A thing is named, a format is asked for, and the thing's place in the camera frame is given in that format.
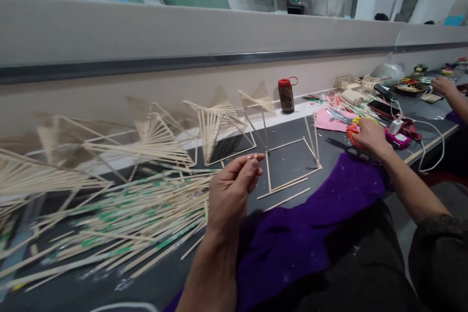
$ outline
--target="red bottle cap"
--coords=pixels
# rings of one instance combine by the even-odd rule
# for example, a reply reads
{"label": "red bottle cap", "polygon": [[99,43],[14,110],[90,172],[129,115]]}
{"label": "red bottle cap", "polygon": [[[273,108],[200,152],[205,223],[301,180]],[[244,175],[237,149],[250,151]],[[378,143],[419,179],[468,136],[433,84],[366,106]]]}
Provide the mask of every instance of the red bottle cap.
{"label": "red bottle cap", "polygon": [[[295,84],[291,84],[290,79],[292,79],[292,78],[297,80],[297,82]],[[298,82],[299,82],[299,79],[297,79],[297,77],[289,77],[288,79],[280,79],[278,81],[278,86],[283,86],[283,87],[291,86],[291,85],[296,85]]]}

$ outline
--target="pink sheet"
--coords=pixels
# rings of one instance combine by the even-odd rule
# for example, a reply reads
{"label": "pink sheet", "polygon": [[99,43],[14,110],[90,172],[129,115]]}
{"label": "pink sheet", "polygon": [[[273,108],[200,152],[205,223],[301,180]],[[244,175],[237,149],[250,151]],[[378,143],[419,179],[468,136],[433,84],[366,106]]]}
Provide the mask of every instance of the pink sheet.
{"label": "pink sheet", "polygon": [[[351,112],[340,111],[347,118],[356,118],[358,115],[352,114]],[[317,128],[336,130],[339,132],[346,132],[346,127],[348,126],[342,121],[337,119],[332,119],[332,116],[327,112],[326,108],[323,108],[317,112]]]}

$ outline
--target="dark sleeve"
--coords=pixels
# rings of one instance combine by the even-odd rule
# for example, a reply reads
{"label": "dark sleeve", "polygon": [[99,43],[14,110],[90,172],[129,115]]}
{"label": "dark sleeve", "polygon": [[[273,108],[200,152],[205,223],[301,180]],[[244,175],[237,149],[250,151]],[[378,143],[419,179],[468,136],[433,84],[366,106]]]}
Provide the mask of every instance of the dark sleeve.
{"label": "dark sleeve", "polygon": [[409,273],[427,307],[436,311],[468,311],[468,251],[463,221],[449,215],[418,225],[409,252]]}

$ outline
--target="white cable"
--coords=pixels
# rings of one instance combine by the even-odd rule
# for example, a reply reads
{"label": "white cable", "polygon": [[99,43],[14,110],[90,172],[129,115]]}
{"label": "white cable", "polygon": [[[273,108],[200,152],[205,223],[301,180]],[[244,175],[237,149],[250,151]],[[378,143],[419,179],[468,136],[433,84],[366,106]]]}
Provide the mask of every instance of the white cable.
{"label": "white cable", "polygon": [[99,308],[96,308],[92,310],[91,312],[101,312],[101,311],[106,311],[106,310],[111,310],[111,309],[121,309],[121,308],[140,308],[140,309],[147,309],[149,312],[157,312],[156,307],[154,307],[152,304],[147,303],[147,302],[119,302],[119,303],[114,303],[106,306],[101,306]]}
{"label": "white cable", "polygon": [[[393,110],[392,110],[392,109],[393,109],[393,103],[394,103],[394,102],[397,103],[398,109],[400,110],[400,115],[403,117],[404,115],[403,115],[403,111],[402,111],[402,109],[401,109],[400,103],[399,103],[398,101],[396,101],[396,100],[395,100],[395,101],[394,101],[394,100],[391,100],[391,101],[390,101],[390,113],[391,113],[391,116],[392,116],[393,118],[395,117],[395,116],[393,115]],[[428,124],[428,125],[430,125],[432,128],[434,128],[434,129],[437,131],[437,133],[439,133],[440,138],[442,139],[442,154],[441,154],[441,156],[440,156],[440,159],[436,162],[435,165],[433,165],[431,168],[428,168],[428,169],[425,169],[425,170],[422,170],[422,169],[421,169],[421,166],[423,165],[423,160],[424,160],[424,157],[426,156],[426,148],[425,148],[425,146],[424,146],[423,141],[422,141],[422,140],[420,141],[420,142],[421,142],[421,146],[422,146],[422,148],[423,148],[423,155],[422,155],[422,157],[421,157],[421,160],[419,161],[418,171],[419,171],[419,172],[429,172],[429,171],[432,171],[435,167],[437,167],[437,165],[440,163],[440,161],[442,161],[442,159],[443,159],[444,156],[445,156],[445,139],[444,139],[444,136],[442,135],[442,133],[441,133],[433,124],[430,124],[429,122],[418,121],[418,120],[416,120],[416,119],[412,119],[412,118],[409,118],[409,117],[405,117],[405,118],[407,118],[407,119],[409,119],[409,120],[412,120],[413,122],[419,122],[419,123]]]}

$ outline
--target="purple cloth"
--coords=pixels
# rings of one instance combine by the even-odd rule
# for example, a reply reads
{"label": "purple cloth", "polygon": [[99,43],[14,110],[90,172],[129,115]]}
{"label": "purple cloth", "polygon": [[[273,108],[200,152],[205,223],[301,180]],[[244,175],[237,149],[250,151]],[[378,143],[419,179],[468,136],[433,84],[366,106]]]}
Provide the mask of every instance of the purple cloth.
{"label": "purple cloth", "polygon": [[[295,280],[329,267],[326,236],[383,195],[382,171],[373,162],[341,154],[330,176],[305,203],[248,217],[240,230],[237,310],[246,311]],[[180,295],[167,312],[175,311]]]}
{"label": "purple cloth", "polygon": [[462,128],[466,128],[467,126],[465,122],[462,120],[462,118],[453,111],[447,113],[445,118],[448,119],[449,121],[452,121],[453,123],[458,124]]}

